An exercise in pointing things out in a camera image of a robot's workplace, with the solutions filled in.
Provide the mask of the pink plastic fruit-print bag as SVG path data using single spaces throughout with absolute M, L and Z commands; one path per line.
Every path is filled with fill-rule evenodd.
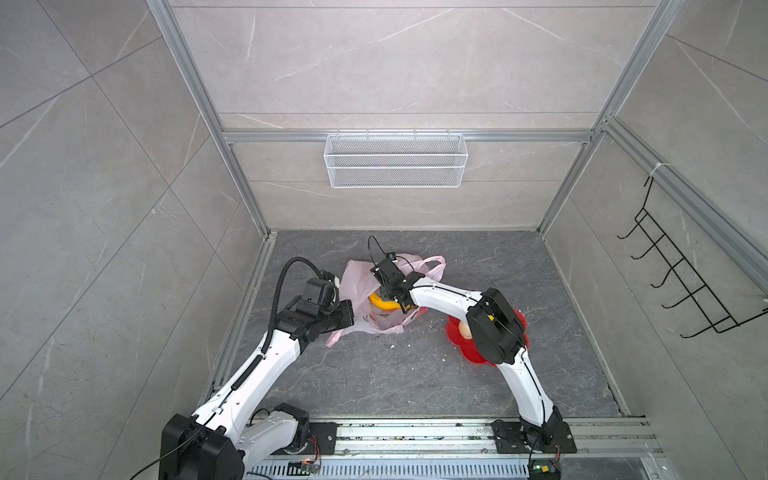
M 404 274 L 415 270 L 435 281 L 442 279 L 446 268 L 446 260 L 442 256 L 423 259 L 417 255 L 398 254 L 395 264 Z M 427 311 L 423 307 L 402 311 L 400 305 L 385 293 L 374 277 L 371 272 L 373 266 L 370 261 L 350 260 L 347 263 L 339 293 L 342 300 L 352 302 L 354 324 L 332 333 L 326 341 L 328 348 L 333 347 L 343 336 L 354 332 L 384 335 L 402 333 L 408 324 Z

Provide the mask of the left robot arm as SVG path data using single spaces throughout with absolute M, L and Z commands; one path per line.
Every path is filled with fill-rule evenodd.
M 281 404 L 266 418 L 253 415 L 277 379 L 320 335 L 354 320 L 340 281 L 306 258 L 283 266 L 265 335 L 233 376 L 189 416 L 174 415 L 161 434 L 160 479 L 242 479 L 258 463 L 285 448 L 300 450 L 309 416 Z

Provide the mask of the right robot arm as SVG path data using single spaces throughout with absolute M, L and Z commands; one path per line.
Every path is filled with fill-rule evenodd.
M 545 452 L 555 445 L 566 424 L 530 362 L 526 323 L 499 290 L 447 286 L 414 270 L 405 273 L 390 259 L 375 264 L 371 273 L 402 310 L 433 309 L 465 323 L 479 355 L 509 386 L 529 448 Z

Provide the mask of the yellow fake banana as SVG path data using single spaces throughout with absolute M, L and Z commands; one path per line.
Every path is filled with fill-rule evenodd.
M 376 292 L 372 293 L 369 297 L 369 302 L 377 309 L 382 311 L 395 311 L 395 310 L 401 310 L 401 311 L 407 311 L 407 307 L 401 306 L 398 302 L 393 300 L 385 300 L 382 299 Z

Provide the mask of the red flower-shaped plate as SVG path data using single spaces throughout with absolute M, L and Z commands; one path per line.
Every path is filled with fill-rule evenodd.
M 502 365 L 515 363 L 515 356 L 530 346 L 524 315 L 513 310 L 509 320 L 503 313 L 491 313 L 482 307 L 469 309 L 466 322 L 473 338 L 464 339 L 458 330 L 460 320 L 449 316 L 446 335 L 462 355 L 474 364 Z

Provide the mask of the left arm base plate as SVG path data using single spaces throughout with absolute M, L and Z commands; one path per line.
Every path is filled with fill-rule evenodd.
M 335 422 L 310 422 L 302 428 L 301 443 L 302 455 L 314 456 L 318 452 L 320 456 L 333 455 L 336 449 L 337 432 L 339 424 Z

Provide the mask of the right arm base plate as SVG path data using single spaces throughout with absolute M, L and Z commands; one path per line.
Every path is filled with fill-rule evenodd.
M 526 421 L 495 420 L 490 424 L 492 438 L 499 454 L 574 454 L 577 452 L 570 426 L 562 420 L 553 425 L 536 427 Z

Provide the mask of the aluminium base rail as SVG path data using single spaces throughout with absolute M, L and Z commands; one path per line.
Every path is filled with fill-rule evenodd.
M 483 418 L 352 419 L 333 455 L 282 449 L 242 479 L 672 479 L 643 418 L 569 418 L 574 454 L 499 454 Z

